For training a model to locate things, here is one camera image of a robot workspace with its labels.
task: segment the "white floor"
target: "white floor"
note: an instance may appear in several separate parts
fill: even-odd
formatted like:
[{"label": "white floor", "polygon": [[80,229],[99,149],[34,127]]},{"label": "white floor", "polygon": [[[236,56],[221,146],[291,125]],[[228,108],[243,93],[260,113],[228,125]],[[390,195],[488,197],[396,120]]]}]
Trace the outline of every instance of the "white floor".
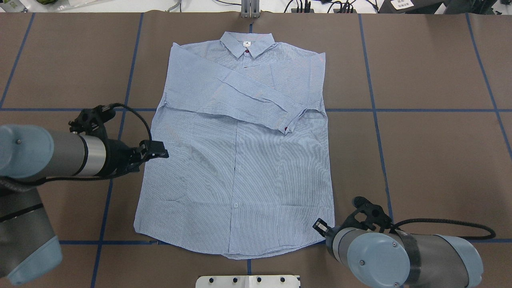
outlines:
[{"label": "white floor", "polygon": [[[167,10],[174,5],[177,0],[59,0],[59,2],[50,5],[41,5],[36,0],[20,0],[31,12],[145,12],[149,10]],[[80,3],[96,2],[94,4],[81,5],[72,9],[59,10],[59,3],[71,3],[79,5]],[[223,0],[225,2],[240,3],[240,0]],[[260,0],[260,9],[270,12],[283,12],[289,0]],[[378,5],[384,0],[377,0]],[[511,5],[502,5],[500,0],[493,6],[495,11],[503,14],[512,14]],[[311,8],[315,13],[326,13],[331,4],[324,4],[320,1],[312,1]],[[356,0],[353,4],[358,13],[375,13],[375,9],[366,0]],[[296,8],[295,1],[288,8]],[[240,6],[226,5],[214,0],[183,0],[181,5],[183,12],[221,12],[221,11],[240,11]]]}]

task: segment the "green object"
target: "green object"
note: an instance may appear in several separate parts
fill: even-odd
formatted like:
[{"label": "green object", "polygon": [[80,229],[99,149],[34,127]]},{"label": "green object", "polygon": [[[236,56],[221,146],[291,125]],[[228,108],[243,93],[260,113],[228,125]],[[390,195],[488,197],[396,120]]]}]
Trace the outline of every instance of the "green object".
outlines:
[{"label": "green object", "polygon": [[37,0],[39,3],[43,4],[43,5],[46,5],[46,4],[51,4],[51,3],[54,3],[54,2],[57,2],[57,0]]}]

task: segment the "clothing label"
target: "clothing label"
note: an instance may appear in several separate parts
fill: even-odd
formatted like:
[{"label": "clothing label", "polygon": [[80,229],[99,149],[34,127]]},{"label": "clothing label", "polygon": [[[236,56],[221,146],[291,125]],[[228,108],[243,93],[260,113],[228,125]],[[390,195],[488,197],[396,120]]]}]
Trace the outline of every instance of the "clothing label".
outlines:
[{"label": "clothing label", "polygon": [[414,6],[411,0],[392,0],[391,4],[396,10],[405,9]]}]

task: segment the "light blue joint cap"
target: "light blue joint cap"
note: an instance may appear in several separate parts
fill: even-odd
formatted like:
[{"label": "light blue joint cap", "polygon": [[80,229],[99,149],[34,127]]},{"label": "light blue joint cap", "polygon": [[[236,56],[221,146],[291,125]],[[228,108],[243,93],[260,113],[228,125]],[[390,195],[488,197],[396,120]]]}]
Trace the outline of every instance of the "light blue joint cap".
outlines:
[{"label": "light blue joint cap", "polygon": [[357,236],[350,243],[347,261],[355,277],[373,288],[403,285],[411,269],[403,246],[390,236],[375,232]]},{"label": "light blue joint cap", "polygon": [[475,287],[482,281],[483,263],[482,258],[476,248],[467,240],[460,237],[438,235],[446,240],[453,249],[459,254],[462,263],[466,266],[467,275],[469,277],[469,284],[467,288]]},{"label": "light blue joint cap", "polygon": [[54,236],[14,268],[7,278],[13,285],[25,284],[54,269],[61,261],[59,239]]},{"label": "light blue joint cap", "polygon": [[40,172],[53,155],[50,133],[35,125],[0,126],[0,176],[26,178]]}]

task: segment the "gray metal bracket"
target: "gray metal bracket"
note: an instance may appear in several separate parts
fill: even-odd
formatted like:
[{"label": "gray metal bracket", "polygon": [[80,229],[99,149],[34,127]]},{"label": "gray metal bracket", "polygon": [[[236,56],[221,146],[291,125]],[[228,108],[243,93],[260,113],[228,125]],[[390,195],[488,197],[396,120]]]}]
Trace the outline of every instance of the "gray metal bracket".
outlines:
[{"label": "gray metal bracket", "polygon": [[242,0],[242,18],[260,17],[260,0]]}]

